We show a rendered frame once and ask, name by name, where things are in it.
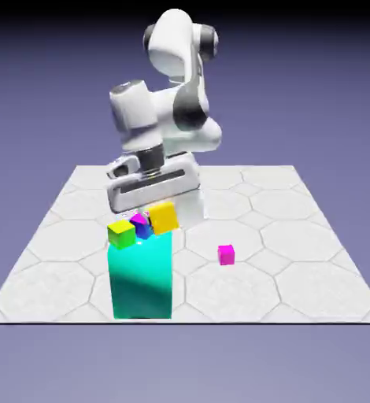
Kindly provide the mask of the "small yellow cube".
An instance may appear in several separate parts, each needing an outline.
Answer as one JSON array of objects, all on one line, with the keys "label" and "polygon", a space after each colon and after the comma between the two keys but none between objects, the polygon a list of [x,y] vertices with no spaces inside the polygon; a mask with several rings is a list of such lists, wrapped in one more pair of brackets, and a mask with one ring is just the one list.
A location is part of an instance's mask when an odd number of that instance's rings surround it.
[{"label": "small yellow cube", "polygon": [[162,235],[179,227],[175,206],[171,201],[151,206],[148,213],[155,235]]}]

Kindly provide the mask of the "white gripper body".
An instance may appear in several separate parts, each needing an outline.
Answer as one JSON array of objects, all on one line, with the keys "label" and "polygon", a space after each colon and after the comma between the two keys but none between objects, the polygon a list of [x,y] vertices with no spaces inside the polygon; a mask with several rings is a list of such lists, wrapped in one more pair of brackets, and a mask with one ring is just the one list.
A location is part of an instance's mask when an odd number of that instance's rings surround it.
[{"label": "white gripper body", "polygon": [[109,207],[122,213],[151,202],[195,190],[200,186],[198,164],[189,152],[164,159],[159,168],[144,171],[134,154],[124,155],[107,166]]}]

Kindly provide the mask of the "small magenta cube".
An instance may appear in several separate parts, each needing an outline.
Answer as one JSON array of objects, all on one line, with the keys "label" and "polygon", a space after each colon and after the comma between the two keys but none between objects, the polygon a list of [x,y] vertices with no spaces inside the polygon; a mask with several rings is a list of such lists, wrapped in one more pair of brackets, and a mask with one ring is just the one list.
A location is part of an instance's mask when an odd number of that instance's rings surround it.
[{"label": "small magenta cube", "polygon": [[218,246],[217,253],[220,265],[233,265],[235,263],[235,250],[232,244]]}]

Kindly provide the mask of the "small blue cube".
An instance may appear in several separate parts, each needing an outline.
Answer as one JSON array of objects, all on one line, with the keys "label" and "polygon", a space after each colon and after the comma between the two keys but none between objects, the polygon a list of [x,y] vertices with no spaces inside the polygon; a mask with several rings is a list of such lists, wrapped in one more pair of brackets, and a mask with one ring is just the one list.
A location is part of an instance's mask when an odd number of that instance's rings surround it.
[{"label": "small blue cube", "polygon": [[150,218],[146,214],[136,213],[129,221],[135,227],[138,238],[147,240],[154,234]]}]

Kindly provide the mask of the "large cyan box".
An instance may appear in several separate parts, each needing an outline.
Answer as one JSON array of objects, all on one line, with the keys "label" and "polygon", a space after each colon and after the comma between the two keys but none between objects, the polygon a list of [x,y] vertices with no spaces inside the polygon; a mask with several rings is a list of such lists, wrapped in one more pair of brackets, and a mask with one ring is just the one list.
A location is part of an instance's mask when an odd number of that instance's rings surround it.
[{"label": "large cyan box", "polygon": [[113,317],[117,320],[172,316],[172,233],[107,253]]}]

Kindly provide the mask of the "small green cube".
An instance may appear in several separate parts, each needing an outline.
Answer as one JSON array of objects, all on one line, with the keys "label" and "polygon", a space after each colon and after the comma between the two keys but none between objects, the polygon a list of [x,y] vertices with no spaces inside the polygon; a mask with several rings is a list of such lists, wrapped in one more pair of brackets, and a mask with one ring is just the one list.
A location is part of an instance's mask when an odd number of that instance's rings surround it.
[{"label": "small green cube", "polygon": [[107,226],[109,244],[122,250],[136,243],[135,226],[128,220],[118,220]]}]

